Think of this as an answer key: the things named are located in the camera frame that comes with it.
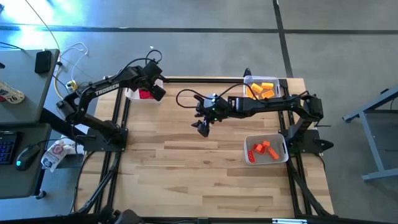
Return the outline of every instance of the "white plastic container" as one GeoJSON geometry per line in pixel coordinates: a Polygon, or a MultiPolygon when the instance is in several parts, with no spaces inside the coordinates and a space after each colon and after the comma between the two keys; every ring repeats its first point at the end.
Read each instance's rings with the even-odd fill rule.
{"type": "MultiPolygon", "coordinates": [[[[162,80],[156,80],[155,84],[163,88],[163,81],[162,80]]],[[[131,91],[129,88],[126,89],[124,92],[125,96],[129,98],[132,102],[136,103],[160,103],[160,101],[156,101],[155,99],[141,99],[139,95],[139,90],[137,91],[131,91]]]]}
{"type": "Polygon", "coordinates": [[[248,136],[244,140],[244,158],[246,163],[249,165],[261,165],[261,164],[275,164],[286,162],[289,159],[289,153],[285,143],[285,138],[281,134],[263,134],[257,136],[248,136]],[[251,163],[248,157],[248,150],[253,148],[254,144],[261,144],[263,141],[269,141],[271,147],[278,154],[278,160],[273,160],[268,153],[259,154],[253,151],[255,163],[251,163]]]}
{"type": "MultiPolygon", "coordinates": [[[[272,91],[274,92],[275,95],[271,98],[280,97],[279,79],[276,77],[259,77],[259,76],[248,75],[244,77],[243,82],[245,84],[248,84],[249,86],[251,86],[253,83],[256,83],[258,85],[261,85],[261,83],[273,83],[274,87],[272,91]]],[[[243,95],[245,97],[247,97],[246,87],[247,87],[246,85],[243,85],[243,95]]]]}

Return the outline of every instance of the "power adapter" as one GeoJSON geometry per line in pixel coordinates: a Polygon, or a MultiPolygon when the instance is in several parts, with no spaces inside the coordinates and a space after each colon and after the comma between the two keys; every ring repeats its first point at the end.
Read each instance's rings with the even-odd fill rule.
{"type": "Polygon", "coordinates": [[[67,88],[69,94],[74,93],[77,90],[77,84],[74,80],[67,82],[65,87],[67,88]]]}

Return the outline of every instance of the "gray floor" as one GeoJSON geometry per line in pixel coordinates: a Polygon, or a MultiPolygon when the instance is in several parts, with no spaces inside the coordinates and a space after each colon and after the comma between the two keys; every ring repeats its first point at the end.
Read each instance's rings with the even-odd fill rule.
{"type": "MultiPolygon", "coordinates": [[[[6,1],[0,26],[40,24],[25,4],[6,1]]],[[[275,29],[271,0],[119,0],[32,1],[51,25],[85,27],[176,27],[275,29]]],[[[394,0],[279,0],[285,29],[398,29],[394,0]]],[[[76,70],[76,80],[97,80],[117,72],[132,58],[155,47],[164,55],[164,75],[240,77],[246,67],[255,75],[286,77],[278,34],[211,34],[158,32],[55,32],[61,49],[84,42],[89,48],[76,70]]],[[[383,89],[398,85],[398,35],[286,35],[294,77],[305,79],[307,89],[323,100],[322,138],[335,143],[325,153],[326,176],[335,213],[398,223],[398,177],[364,183],[361,174],[376,170],[358,121],[341,117],[375,98],[383,89]]],[[[48,32],[29,26],[21,31],[0,30],[0,41],[26,49],[54,48],[48,32]]],[[[76,62],[79,52],[64,58],[76,62]]],[[[71,64],[60,75],[69,81],[71,64]]],[[[58,101],[51,87],[46,107],[58,101]]],[[[46,173],[44,200],[2,200],[0,220],[66,214],[77,170],[46,173]],[[20,207],[23,215],[17,215],[20,207]]]]}

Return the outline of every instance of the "keyboard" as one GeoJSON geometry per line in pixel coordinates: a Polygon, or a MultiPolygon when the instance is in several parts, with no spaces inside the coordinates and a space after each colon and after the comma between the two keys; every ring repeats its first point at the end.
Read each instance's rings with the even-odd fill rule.
{"type": "Polygon", "coordinates": [[[18,136],[17,131],[0,131],[0,165],[12,164],[18,136]]]}

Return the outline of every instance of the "desk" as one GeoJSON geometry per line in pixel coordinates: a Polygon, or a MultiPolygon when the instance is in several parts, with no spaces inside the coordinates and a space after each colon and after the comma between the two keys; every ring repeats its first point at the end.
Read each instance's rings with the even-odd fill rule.
{"type": "MultiPolygon", "coordinates": [[[[17,105],[8,102],[0,103],[0,130],[24,133],[15,152],[15,159],[27,145],[48,139],[51,128],[66,136],[72,136],[72,126],[44,108],[44,101],[59,55],[59,50],[50,51],[52,53],[50,71],[41,74],[34,72],[36,53],[41,50],[0,51],[0,62],[6,66],[5,69],[0,70],[0,80],[25,94],[25,100],[17,105]]],[[[83,134],[77,129],[74,132],[76,135],[83,134]]],[[[14,165],[0,166],[2,177],[0,198],[28,197],[40,193],[44,176],[40,159],[46,145],[40,145],[39,156],[26,171],[18,171],[14,165]]]]}
{"type": "MultiPolygon", "coordinates": [[[[288,79],[288,84],[291,94],[305,90],[302,79],[288,79]]],[[[249,166],[243,156],[247,135],[278,131],[276,112],[226,119],[213,125],[209,137],[203,138],[190,126],[197,121],[194,110],[180,108],[175,103],[175,95],[183,88],[207,94],[221,93],[231,85],[170,83],[165,84],[167,93],[160,104],[131,104],[128,146],[119,168],[115,209],[130,208],[143,217],[294,216],[286,165],[249,166]]],[[[242,87],[232,89],[227,95],[241,96],[242,87]]],[[[111,119],[115,98],[115,91],[100,97],[95,116],[111,119]]],[[[180,102],[196,105],[189,93],[182,93],[180,102]]],[[[93,154],[83,169],[78,207],[98,185],[103,156],[100,152],[93,154]]],[[[321,161],[304,154],[303,164],[308,187],[324,208],[333,213],[321,161]]],[[[299,190],[298,195],[304,211],[299,190]]]]}
{"type": "Polygon", "coordinates": [[[50,71],[36,74],[36,53],[41,50],[0,51],[0,62],[5,69],[0,70],[0,80],[25,94],[22,103],[0,104],[0,125],[21,125],[38,123],[49,91],[52,74],[55,69],[59,50],[51,50],[50,71]]]}

